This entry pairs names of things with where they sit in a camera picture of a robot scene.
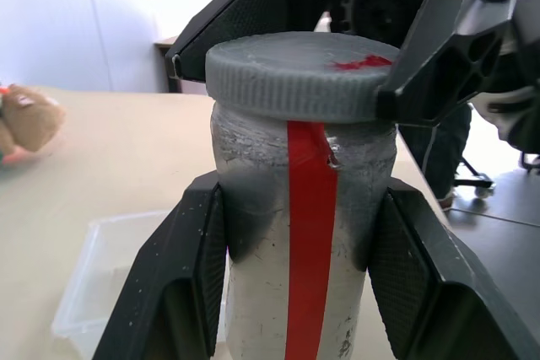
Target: white wall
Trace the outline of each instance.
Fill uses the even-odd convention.
[[[210,0],[0,0],[0,81],[165,90],[153,43]]]

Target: stuffed toy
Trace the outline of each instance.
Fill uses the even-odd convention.
[[[0,88],[0,160],[19,146],[39,151],[58,132],[65,112],[54,100],[12,84]]]

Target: plastic container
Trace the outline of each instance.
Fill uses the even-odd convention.
[[[168,213],[122,215],[89,225],[51,327],[55,336],[69,339],[83,359],[94,355],[138,250]],[[222,322],[220,341],[224,340]]]

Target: red mark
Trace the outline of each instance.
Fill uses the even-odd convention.
[[[327,302],[338,173],[321,123],[289,121],[289,313],[285,360],[316,360]]]
[[[343,71],[353,71],[364,67],[389,67],[392,61],[377,55],[368,55],[363,61],[347,63],[334,62],[334,67]]]

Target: chair wheel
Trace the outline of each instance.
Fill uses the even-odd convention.
[[[476,189],[474,189],[474,195],[481,200],[490,198],[493,194],[495,194],[494,186],[491,186],[488,189],[484,187],[477,187]]]

